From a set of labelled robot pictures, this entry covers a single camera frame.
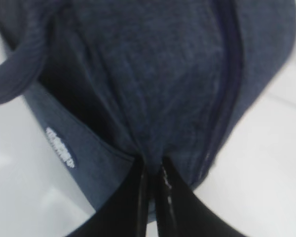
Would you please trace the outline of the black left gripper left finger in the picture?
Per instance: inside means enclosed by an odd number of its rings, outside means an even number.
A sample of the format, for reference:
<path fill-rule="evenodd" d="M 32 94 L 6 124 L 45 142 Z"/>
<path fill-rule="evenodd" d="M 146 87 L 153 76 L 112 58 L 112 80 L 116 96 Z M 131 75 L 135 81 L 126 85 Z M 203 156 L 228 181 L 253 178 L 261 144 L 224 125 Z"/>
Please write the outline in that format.
<path fill-rule="evenodd" d="M 136 159 L 120 187 L 70 237 L 145 237 L 148 222 L 148 174 Z"/>

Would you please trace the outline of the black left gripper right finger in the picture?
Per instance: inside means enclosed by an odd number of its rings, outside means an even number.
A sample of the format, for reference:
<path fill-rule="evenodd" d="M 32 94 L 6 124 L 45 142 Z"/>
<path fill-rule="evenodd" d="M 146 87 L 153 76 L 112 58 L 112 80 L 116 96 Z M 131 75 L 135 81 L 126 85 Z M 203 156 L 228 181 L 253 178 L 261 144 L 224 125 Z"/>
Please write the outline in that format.
<path fill-rule="evenodd" d="M 243 236 L 200 201 L 168 157 L 156 176 L 155 207 L 160 237 Z"/>

